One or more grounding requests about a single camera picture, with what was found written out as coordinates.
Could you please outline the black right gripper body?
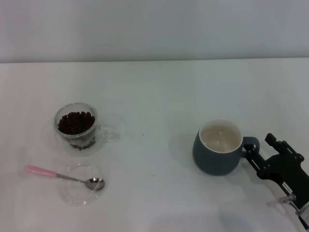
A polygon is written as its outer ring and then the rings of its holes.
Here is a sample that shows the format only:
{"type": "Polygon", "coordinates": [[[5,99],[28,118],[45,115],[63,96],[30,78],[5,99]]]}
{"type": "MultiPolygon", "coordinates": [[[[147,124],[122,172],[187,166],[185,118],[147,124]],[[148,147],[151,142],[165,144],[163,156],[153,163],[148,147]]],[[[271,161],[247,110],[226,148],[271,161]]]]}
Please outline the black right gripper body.
{"type": "Polygon", "coordinates": [[[287,195],[294,194],[293,203],[298,209],[309,202],[309,176],[302,170],[301,161],[299,156],[283,154],[257,161],[258,177],[277,183],[287,195]]]}

